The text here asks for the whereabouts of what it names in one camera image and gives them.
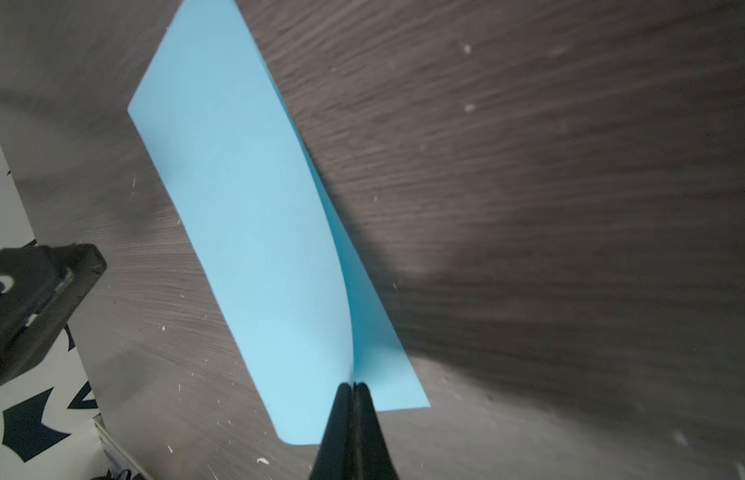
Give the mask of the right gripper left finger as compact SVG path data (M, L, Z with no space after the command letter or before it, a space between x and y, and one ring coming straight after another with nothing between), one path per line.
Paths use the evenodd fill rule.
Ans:
M343 480L352 467L352 386L338 386L310 480Z

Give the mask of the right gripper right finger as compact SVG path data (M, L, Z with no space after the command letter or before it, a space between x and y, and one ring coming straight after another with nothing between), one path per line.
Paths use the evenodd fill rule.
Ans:
M370 389L357 383L352 390L352 478L397 480Z

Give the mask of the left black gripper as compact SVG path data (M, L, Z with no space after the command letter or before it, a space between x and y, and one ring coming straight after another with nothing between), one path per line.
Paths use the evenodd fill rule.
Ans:
M42 363L106 268L94 244L0 250L0 386Z

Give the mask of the light blue paper sheet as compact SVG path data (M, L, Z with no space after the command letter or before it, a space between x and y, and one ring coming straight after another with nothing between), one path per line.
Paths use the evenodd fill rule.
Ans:
M429 406L236 3L180 4L128 115L280 440L318 444L344 383Z

